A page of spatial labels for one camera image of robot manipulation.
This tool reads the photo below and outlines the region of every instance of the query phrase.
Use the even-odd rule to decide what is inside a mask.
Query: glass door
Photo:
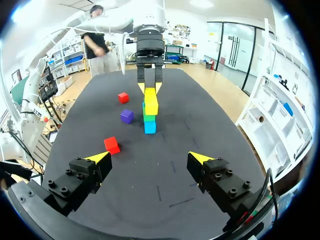
[[[270,34],[271,38],[275,40],[275,35]],[[250,67],[250,72],[248,74],[248,78],[244,84],[243,90],[250,95],[254,85],[257,80],[257,76],[259,71],[261,71],[261,63],[262,63],[262,58],[264,54],[264,46],[265,46],[265,31],[261,29],[256,29],[255,33],[255,45],[254,45],[254,52],[253,52],[253,58],[252,58],[252,63]],[[268,70],[272,67],[274,56],[275,56],[275,49],[271,47],[271,52],[268,51],[266,57],[266,68],[263,69],[263,71],[268,72],[271,70]]]
[[[221,48],[221,36],[223,34],[222,22],[207,23],[207,41],[204,52],[204,59],[209,62],[214,61],[214,70],[217,70],[219,52]]]
[[[242,89],[254,47],[255,28],[224,23],[217,71]]]

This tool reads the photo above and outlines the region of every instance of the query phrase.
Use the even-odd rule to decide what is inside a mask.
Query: black shirt
[[[107,54],[109,52],[109,49],[107,48],[107,45],[105,44],[105,39],[104,39],[104,34],[103,33],[93,33],[93,32],[87,32],[82,35],[82,39],[84,36],[88,36],[94,41],[95,44],[97,44],[99,47],[103,48],[105,53]],[[95,55],[94,51],[87,45],[85,44],[85,51],[86,51],[86,57],[88,59],[94,59],[97,56]]]

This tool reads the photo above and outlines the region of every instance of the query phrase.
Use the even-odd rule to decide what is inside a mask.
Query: black table
[[[147,80],[154,69],[146,69]],[[126,92],[130,102],[120,104]],[[247,141],[212,97],[179,69],[163,70],[157,95],[156,134],[144,134],[143,93],[137,71],[97,75],[70,109],[51,149],[44,181],[65,172],[75,157],[105,152],[104,139],[115,136],[121,152],[96,194],[90,194],[69,218],[119,236],[206,240],[222,233],[229,216],[207,193],[202,194],[187,171],[189,151],[223,157],[252,191],[264,176]],[[134,111],[132,124],[121,121]]]

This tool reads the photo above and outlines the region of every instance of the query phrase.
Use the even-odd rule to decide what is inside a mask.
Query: red cube
[[[120,153],[120,149],[116,138],[110,137],[104,140],[105,149],[110,152],[111,155]]]
[[[120,103],[125,104],[129,102],[129,95],[125,92],[118,94],[118,100]]]

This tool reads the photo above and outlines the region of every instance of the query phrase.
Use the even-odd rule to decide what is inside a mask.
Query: bolt
[[[49,180],[48,185],[50,188],[54,188],[56,186],[55,181],[53,181],[53,180]]]
[[[71,171],[71,169],[67,169],[67,170],[65,170],[65,174],[67,174],[68,176],[72,175],[72,171]]]
[[[80,179],[80,180],[82,180],[82,179],[84,179],[84,175],[82,174],[82,173],[78,173],[77,175],[76,175],[76,178],[77,179]]]
[[[231,189],[229,190],[228,194],[229,194],[229,196],[232,197],[232,198],[235,197],[235,196],[237,195],[237,189],[231,188]]]
[[[229,177],[232,176],[233,174],[234,174],[234,172],[230,169],[228,171],[226,171],[226,175]]]
[[[26,201],[26,199],[25,199],[25,197],[24,196],[21,196],[20,198],[19,198],[19,201],[20,201],[20,203],[24,203],[25,201]]]
[[[64,195],[64,196],[67,196],[67,195],[69,194],[69,190],[68,190],[68,188],[66,188],[65,186],[60,189],[60,192],[61,192],[62,195]]]
[[[219,180],[221,179],[221,177],[222,177],[222,175],[221,175],[220,173],[216,173],[216,174],[214,175],[214,179],[215,179],[216,181],[219,181]]]
[[[249,189],[250,188],[250,182],[249,181],[245,181],[243,183],[243,186],[242,186],[244,189]]]

